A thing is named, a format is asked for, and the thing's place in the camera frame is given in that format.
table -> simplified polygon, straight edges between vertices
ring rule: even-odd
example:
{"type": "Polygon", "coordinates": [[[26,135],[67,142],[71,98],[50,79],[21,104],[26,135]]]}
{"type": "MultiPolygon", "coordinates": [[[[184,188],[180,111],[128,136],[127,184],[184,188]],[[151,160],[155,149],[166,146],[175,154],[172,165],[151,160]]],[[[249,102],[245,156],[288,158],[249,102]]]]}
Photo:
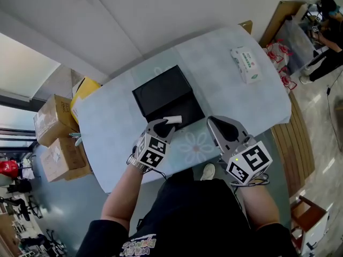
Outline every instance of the table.
{"type": "MultiPolygon", "coordinates": [[[[287,123],[291,105],[280,78],[258,43],[239,25],[201,35],[168,49],[114,78],[84,99],[79,125],[93,172],[110,192],[126,168],[133,143],[147,122],[132,90],[178,65],[205,116],[223,115],[240,121],[256,136],[277,123],[287,123]],[[261,68],[262,81],[245,84],[230,50],[251,48],[261,68]]],[[[171,150],[159,166],[166,175],[219,156],[206,127],[206,119],[174,134],[171,150]]],[[[150,172],[143,183],[161,178],[150,172]]]]}

black chair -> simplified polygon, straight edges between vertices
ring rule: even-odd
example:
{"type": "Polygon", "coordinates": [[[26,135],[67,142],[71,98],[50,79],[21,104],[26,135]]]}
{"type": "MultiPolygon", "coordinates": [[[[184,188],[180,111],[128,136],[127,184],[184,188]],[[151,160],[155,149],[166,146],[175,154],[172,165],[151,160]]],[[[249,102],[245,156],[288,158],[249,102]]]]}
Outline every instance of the black chair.
{"type": "Polygon", "coordinates": [[[8,205],[18,207],[19,206],[19,213],[16,213],[19,216],[23,216],[26,221],[30,221],[30,212],[37,218],[41,219],[42,216],[38,214],[39,212],[39,206],[37,203],[33,200],[33,196],[29,195],[28,197],[28,206],[26,206],[25,201],[23,199],[5,199],[3,197],[0,197],[0,203],[7,203],[8,205]]]}
{"type": "Polygon", "coordinates": [[[50,243],[54,247],[54,250],[55,250],[57,256],[59,256],[59,257],[60,256],[61,257],[62,256],[66,256],[67,252],[66,252],[66,249],[65,249],[65,245],[61,241],[60,242],[56,241],[55,238],[54,238],[54,232],[55,231],[47,229],[46,232],[47,232],[47,235],[48,235],[48,237],[50,239],[50,243]]]}
{"type": "Polygon", "coordinates": [[[20,193],[27,193],[31,192],[32,185],[29,180],[27,179],[15,179],[14,185],[9,185],[7,188],[7,193],[13,192],[20,192],[20,193]]]}
{"type": "Polygon", "coordinates": [[[45,248],[46,254],[49,257],[57,257],[58,254],[54,250],[54,245],[43,234],[38,234],[36,238],[23,238],[20,240],[24,248],[36,246],[40,249],[40,246],[45,248]]]}

flower pattern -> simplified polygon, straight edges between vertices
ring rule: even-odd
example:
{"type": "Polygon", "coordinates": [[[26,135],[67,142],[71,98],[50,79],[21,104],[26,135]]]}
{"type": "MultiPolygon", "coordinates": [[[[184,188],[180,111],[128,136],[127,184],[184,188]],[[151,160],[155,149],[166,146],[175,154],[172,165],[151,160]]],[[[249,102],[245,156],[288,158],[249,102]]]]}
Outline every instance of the flower pattern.
{"type": "Polygon", "coordinates": [[[186,164],[205,162],[207,159],[204,153],[213,152],[213,146],[205,143],[206,137],[205,132],[198,134],[197,138],[191,132],[185,134],[186,143],[178,145],[177,148],[179,151],[186,153],[184,159],[186,164]]]}

cable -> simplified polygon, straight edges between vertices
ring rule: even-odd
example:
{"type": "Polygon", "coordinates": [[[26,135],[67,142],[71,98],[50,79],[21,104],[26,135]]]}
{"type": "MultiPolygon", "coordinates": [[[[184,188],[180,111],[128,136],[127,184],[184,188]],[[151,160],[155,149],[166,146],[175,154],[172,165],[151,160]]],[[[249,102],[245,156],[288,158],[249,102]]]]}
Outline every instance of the cable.
{"type": "Polygon", "coordinates": [[[150,172],[150,171],[155,171],[155,172],[159,173],[160,175],[162,175],[162,177],[163,177],[165,180],[167,180],[167,176],[166,176],[166,174],[165,174],[164,172],[155,170],[155,169],[153,169],[153,168],[147,169],[147,170],[143,173],[143,175],[146,174],[146,173],[148,173],[148,172],[150,172]]]}
{"type": "Polygon", "coordinates": [[[334,135],[336,137],[336,141],[337,141],[337,146],[338,146],[338,149],[341,151],[341,148],[340,148],[340,145],[339,145],[339,140],[338,140],[338,137],[337,137],[337,132],[333,126],[333,121],[332,121],[332,116],[331,116],[331,109],[330,109],[330,102],[329,102],[329,94],[331,93],[331,88],[333,87],[333,85],[337,82],[338,78],[341,76],[341,74],[343,73],[343,71],[341,71],[341,73],[337,76],[336,80],[332,83],[331,87],[328,87],[327,90],[326,90],[326,97],[327,97],[327,106],[329,108],[329,116],[330,116],[330,121],[331,121],[331,125],[332,125],[332,129],[333,129],[333,132],[334,132],[334,135]]]}
{"type": "Polygon", "coordinates": [[[234,195],[235,195],[236,201],[237,201],[238,205],[240,206],[240,209],[241,209],[241,210],[242,210],[243,208],[242,208],[242,205],[241,205],[241,203],[239,202],[238,197],[237,197],[237,194],[236,194],[236,192],[237,192],[237,190],[238,190],[239,187],[265,186],[265,185],[268,185],[268,184],[270,183],[270,181],[269,181],[269,175],[266,174],[266,173],[261,174],[261,175],[259,176],[259,178],[256,178],[256,179],[254,179],[254,180],[252,180],[252,181],[253,181],[253,183],[249,183],[249,184],[247,184],[247,185],[241,185],[241,184],[239,184],[237,181],[233,181],[233,182],[230,183],[230,185],[231,185],[231,187],[232,187],[232,189],[233,189],[233,193],[234,193],[234,195]]]}

black box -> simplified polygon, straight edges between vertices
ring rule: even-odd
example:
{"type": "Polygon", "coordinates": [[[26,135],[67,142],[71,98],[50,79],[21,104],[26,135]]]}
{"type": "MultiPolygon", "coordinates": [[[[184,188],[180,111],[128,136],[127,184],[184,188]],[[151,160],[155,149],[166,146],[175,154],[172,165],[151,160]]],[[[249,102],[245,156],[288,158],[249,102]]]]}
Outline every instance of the black box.
{"type": "Polygon", "coordinates": [[[178,130],[205,117],[191,86],[177,65],[132,93],[148,123],[167,116],[181,115],[182,124],[176,125],[178,130]]]}

